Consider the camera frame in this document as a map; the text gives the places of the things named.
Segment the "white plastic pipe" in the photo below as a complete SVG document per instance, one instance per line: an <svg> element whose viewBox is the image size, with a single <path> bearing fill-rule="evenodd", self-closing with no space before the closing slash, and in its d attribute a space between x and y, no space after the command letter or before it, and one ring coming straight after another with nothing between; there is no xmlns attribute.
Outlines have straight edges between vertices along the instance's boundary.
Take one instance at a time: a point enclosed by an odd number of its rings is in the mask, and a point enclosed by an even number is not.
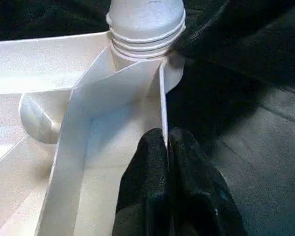
<svg viewBox="0 0 295 236"><path fill-rule="evenodd" d="M137 59L164 55L185 29L182 0L112 0L106 20L113 47Z"/></svg>

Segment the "black fabric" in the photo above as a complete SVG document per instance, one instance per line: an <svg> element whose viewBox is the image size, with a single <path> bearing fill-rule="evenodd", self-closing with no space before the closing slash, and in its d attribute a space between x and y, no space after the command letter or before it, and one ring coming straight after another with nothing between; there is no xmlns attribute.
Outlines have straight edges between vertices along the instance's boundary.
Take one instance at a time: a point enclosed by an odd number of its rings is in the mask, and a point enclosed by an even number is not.
<svg viewBox="0 0 295 236"><path fill-rule="evenodd" d="M245 236L240 213L221 174L193 136L162 131L139 141L121 178L113 236Z"/></svg>
<svg viewBox="0 0 295 236"><path fill-rule="evenodd" d="M167 236L171 208L168 159L162 130L139 141L120 182L114 236Z"/></svg>
<svg viewBox="0 0 295 236"><path fill-rule="evenodd" d="M169 140L178 235L245 236L227 184L194 137L174 129Z"/></svg>
<svg viewBox="0 0 295 236"><path fill-rule="evenodd" d="M0 40L108 30L110 0L0 0Z"/></svg>

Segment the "gloved hand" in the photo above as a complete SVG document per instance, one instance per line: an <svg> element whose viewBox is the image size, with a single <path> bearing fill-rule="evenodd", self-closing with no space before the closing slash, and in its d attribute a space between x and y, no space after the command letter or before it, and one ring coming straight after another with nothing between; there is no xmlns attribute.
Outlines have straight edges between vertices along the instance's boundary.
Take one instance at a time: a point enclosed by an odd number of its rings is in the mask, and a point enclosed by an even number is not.
<svg viewBox="0 0 295 236"><path fill-rule="evenodd" d="M221 174L193 136L147 132L119 189L113 236L244 236L240 213Z"/></svg>

